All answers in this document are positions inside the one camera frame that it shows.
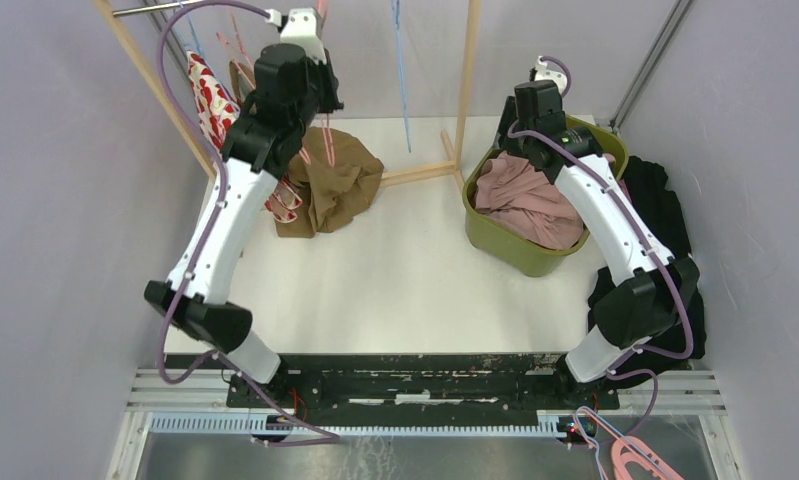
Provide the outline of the pink pleated skirt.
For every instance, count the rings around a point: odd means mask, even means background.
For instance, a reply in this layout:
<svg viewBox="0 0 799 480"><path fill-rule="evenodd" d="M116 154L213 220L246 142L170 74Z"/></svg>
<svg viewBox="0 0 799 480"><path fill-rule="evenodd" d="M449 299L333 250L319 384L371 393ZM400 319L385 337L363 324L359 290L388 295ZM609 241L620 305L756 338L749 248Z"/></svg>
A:
<svg viewBox="0 0 799 480"><path fill-rule="evenodd" d="M506 152L482 163L471 199L481 215L550 250L573 247L585 231L581 217L559 189L527 159Z"/></svg>

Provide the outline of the blue wire hanger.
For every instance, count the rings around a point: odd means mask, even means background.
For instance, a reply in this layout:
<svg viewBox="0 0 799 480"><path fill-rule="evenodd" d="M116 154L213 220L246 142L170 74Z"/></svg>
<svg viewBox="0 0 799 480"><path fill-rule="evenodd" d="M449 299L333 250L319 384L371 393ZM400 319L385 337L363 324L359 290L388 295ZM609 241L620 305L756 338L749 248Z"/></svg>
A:
<svg viewBox="0 0 799 480"><path fill-rule="evenodd" d="M412 135L410 130L410 118L408 112L408 96L407 96L407 87L406 87L406 76L405 76L405 66L404 66L404 52L403 52L403 42L402 42L402 16L401 16L401 1L400 0L391 0L390 1L390 8L391 8L391 17L394 27L394 40L395 40L395 48L396 48L396 63L397 63L397 76L400 88L400 98L401 98L401 109L402 109L402 121L403 127L405 131L405 141L406 141L406 148L409 153L413 150L412 145Z"/></svg>

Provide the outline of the pink wire hanger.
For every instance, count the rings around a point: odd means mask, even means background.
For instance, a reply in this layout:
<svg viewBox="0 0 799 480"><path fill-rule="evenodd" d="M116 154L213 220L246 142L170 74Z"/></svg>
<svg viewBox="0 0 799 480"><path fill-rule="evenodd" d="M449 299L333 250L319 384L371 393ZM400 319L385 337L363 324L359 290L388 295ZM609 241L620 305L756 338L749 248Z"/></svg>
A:
<svg viewBox="0 0 799 480"><path fill-rule="evenodd" d="M250 89L254 89L256 87L256 83L253 71L253 61L251 60L245 47L237 22L237 17L232 9L229 10L229 18L234 31L235 41L231 42L221 32L216 33L217 40L229 51L230 60L233 62L233 65L238 72L238 80L243 80L250 87ZM336 164L336 158L333 135L330 128L330 115L325 114L321 122L321 132L328 165L330 167L334 167Z"/></svg>

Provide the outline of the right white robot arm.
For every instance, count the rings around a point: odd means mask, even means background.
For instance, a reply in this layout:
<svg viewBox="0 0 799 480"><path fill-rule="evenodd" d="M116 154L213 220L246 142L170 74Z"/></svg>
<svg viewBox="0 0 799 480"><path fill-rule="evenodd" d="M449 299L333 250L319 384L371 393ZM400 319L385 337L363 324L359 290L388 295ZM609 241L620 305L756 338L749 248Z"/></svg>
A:
<svg viewBox="0 0 799 480"><path fill-rule="evenodd" d="M499 133L510 154L527 159L576 209L614 283L591 308L594 325L586 337L555 367L555 400L577 408L592 396L593 382L616 376L635 354L691 356L688 305L700 271L691 257L663 245L641 219L604 155L597 129L568 120L562 93L551 80L516 85Z"/></svg>

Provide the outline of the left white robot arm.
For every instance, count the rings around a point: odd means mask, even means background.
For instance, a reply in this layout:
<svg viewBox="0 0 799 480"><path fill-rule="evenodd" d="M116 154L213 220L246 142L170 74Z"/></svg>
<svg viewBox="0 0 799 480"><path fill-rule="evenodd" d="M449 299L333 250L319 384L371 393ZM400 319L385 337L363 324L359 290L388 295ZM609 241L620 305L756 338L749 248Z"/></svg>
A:
<svg viewBox="0 0 799 480"><path fill-rule="evenodd" d="M151 280L145 300L176 327L208 345L252 380L266 406L282 404L289 379L281 359L252 329L252 313L229 299L236 265L258 211L303 147L313 120L343 107L330 56L321 42L291 41L264 48L254 64L255 89L227 130L207 204L182 259L164 281Z"/></svg>

